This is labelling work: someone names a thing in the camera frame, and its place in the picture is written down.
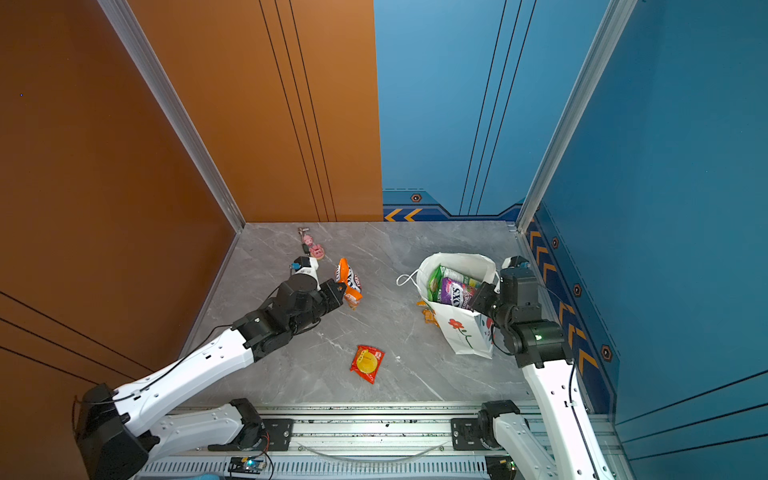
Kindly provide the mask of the orange snack bag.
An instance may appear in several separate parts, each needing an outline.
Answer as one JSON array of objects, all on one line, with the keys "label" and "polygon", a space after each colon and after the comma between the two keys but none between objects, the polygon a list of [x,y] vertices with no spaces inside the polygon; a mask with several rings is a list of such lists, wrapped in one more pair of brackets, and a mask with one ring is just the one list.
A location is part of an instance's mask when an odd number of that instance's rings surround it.
[{"label": "orange snack bag", "polygon": [[356,309],[363,298],[359,277],[346,258],[341,258],[335,272],[335,280],[346,285],[344,299],[351,309]]}]

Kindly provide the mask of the white floral paper bag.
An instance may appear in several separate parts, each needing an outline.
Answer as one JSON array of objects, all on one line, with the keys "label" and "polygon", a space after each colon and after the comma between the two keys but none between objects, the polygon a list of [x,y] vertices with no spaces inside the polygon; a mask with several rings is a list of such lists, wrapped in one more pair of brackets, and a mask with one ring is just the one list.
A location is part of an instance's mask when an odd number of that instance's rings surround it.
[{"label": "white floral paper bag", "polygon": [[471,310],[470,304],[467,309],[461,309],[428,300],[427,281],[440,265],[479,280],[481,285],[498,281],[495,262],[479,254],[436,253],[424,259],[413,273],[403,274],[396,280],[399,286],[410,282],[416,287],[421,300],[434,310],[438,327],[455,354],[492,358],[492,321],[488,317]]}]

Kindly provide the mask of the purple white snack bag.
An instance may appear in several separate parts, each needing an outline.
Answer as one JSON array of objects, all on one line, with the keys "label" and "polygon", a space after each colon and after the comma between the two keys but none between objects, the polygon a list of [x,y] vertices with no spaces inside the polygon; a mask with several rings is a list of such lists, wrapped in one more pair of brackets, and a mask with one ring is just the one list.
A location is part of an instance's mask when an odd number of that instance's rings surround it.
[{"label": "purple white snack bag", "polygon": [[469,278],[466,282],[452,278],[443,278],[437,296],[437,302],[455,308],[467,309],[475,296],[477,281]]}]

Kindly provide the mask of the green twin snack pack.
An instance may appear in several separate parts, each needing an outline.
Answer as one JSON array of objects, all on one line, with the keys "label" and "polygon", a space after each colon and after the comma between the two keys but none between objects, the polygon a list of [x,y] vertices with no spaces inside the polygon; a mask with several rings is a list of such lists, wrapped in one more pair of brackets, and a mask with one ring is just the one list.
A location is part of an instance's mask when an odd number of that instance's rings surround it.
[{"label": "green twin snack pack", "polygon": [[[452,279],[460,280],[464,282],[466,282],[469,278],[474,279],[454,269],[440,265],[432,272],[432,274],[430,275],[427,281],[427,292],[428,292],[429,301],[439,303],[437,302],[437,296],[440,290],[441,280],[443,278],[452,278]],[[480,285],[480,281],[479,280],[476,280],[476,281],[477,281],[477,288],[478,288]]]}]

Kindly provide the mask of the small orange snack packet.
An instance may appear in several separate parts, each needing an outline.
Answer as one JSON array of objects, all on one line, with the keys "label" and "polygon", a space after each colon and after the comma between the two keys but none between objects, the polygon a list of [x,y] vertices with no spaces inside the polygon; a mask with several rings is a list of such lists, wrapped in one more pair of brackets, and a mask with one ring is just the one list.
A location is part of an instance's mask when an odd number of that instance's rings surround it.
[{"label": "small orange snack packet", "polygon": [[439,325],[436,319],[434,310],[426,302],[420,301],[417,303],[417,305],[421,308],[421,312],[424,317],[424,322],[426,324],[431,324],[435,326]]}]

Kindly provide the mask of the red yellow snack packet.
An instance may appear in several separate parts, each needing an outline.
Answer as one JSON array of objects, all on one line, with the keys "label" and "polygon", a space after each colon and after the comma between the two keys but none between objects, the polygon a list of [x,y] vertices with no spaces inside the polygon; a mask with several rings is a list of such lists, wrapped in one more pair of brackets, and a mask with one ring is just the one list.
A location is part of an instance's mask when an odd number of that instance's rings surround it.
[{"label": "red yellow snack packet", "polygon": [[385,353],[375,347],[359,345],[351,362],[350,371],[374,384]]}]

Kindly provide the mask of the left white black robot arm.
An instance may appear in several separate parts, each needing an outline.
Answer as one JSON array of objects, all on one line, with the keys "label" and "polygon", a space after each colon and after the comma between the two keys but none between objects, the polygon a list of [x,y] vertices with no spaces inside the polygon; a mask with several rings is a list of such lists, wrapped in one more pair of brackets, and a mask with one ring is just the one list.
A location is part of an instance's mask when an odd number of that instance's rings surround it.
[{"label": "left white black robot arm", "polygon": [[286,346],[341,307],[346,285],[307,274],[282,282],[273,296],[212,340],[167,367],[112,389],[87,391],[75,440],[91,479],[130,479],[146,464],[197,447],[247,451],[267,444],[264,422],[246,399],[193,414],[174,409],[228,375]]}]

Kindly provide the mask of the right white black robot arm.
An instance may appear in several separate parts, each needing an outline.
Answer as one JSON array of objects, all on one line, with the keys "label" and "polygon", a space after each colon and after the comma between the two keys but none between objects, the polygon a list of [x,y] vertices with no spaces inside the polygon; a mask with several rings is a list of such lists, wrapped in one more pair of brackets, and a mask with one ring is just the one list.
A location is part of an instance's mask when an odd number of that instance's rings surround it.
[{"label": "right white black robot arm", "polygon": [[533,393],[551,450],[533,438],[511,401],[483,404],[480,438],[504,450],[526,479],[612,479],[576,380],[577,362],[562,326],[543,316],[539,288],[527,264],[508,266],[498,281],[482,284],[471,307],[502,334]]}]

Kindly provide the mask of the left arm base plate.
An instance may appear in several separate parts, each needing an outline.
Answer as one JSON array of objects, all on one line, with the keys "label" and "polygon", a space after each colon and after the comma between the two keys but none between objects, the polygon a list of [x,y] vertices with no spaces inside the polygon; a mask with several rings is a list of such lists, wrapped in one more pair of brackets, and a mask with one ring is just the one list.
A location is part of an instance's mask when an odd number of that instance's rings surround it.
[{"label": "left arm base plate", "polygon": [[209,451],[267,451],[289,450],[294,429],[293,419],[266,419],[259,425],[247,424],[226,444],[211,444]]}]

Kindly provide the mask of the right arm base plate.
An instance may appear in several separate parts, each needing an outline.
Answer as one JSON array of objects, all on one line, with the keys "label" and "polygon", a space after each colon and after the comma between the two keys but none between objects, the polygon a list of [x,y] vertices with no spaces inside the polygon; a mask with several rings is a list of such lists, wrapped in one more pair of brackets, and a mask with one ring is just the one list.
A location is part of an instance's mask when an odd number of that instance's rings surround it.
[{"label": "right arm base plate", "polygon": [[453,418],[450,420],[452,447],[455,451],[492,451],[499,446],[480,427],[480,422],[473,418]]}]

